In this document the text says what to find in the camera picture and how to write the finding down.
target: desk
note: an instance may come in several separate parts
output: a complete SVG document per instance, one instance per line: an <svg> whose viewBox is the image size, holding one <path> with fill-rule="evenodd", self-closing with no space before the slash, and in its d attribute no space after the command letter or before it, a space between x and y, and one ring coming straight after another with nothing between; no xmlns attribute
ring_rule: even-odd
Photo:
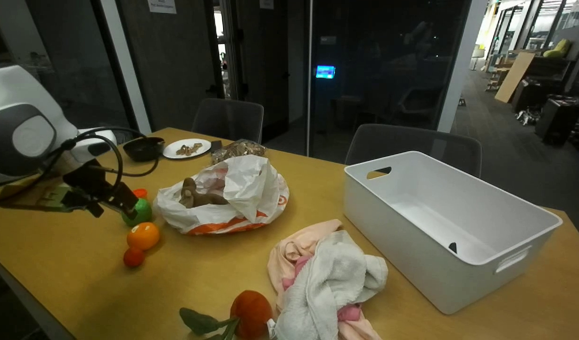
<svg viewBox="0 0 579 340"><path fill-rule="evenodd" d="M196 136L164 129L165 142ZM265 261L273 244L316 221L339 217L365 253L377 253L343 217L343 166L281 151L271 164L290 187L284 214L269 227L230 236L181 236L164 229L162 246L139 270L120 263L126 227L118 214L43 214L0 208L0 265L77 338L186 338L177 310L226 317L243 289L275 295ZM209 159L160 161L148 178L126 178L154 197L207 166ZM579 338L579 234L565 214L529 270L456 316L441 316L388 266L388 285L363 304L382 338Z"/></svg>

